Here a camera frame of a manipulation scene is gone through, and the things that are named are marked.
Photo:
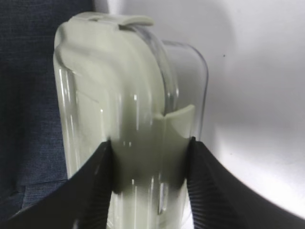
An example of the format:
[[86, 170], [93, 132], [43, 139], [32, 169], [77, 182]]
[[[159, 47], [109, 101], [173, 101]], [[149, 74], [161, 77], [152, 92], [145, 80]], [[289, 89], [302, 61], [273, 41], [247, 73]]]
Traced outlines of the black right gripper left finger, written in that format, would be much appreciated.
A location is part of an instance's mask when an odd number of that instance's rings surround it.
[[2, 229], [105, 229], [112, 194], [112, 147], [101, 143], [61, 187], [1, 223]]

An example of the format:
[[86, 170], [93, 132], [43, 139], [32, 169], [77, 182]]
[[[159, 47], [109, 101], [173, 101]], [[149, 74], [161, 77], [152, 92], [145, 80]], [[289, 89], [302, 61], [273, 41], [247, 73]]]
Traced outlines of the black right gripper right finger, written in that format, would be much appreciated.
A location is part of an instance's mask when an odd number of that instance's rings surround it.
[[196, 229], [303, 229], [304, 219], [248, 188], [204, 143], [187, 148], [187, 190]]

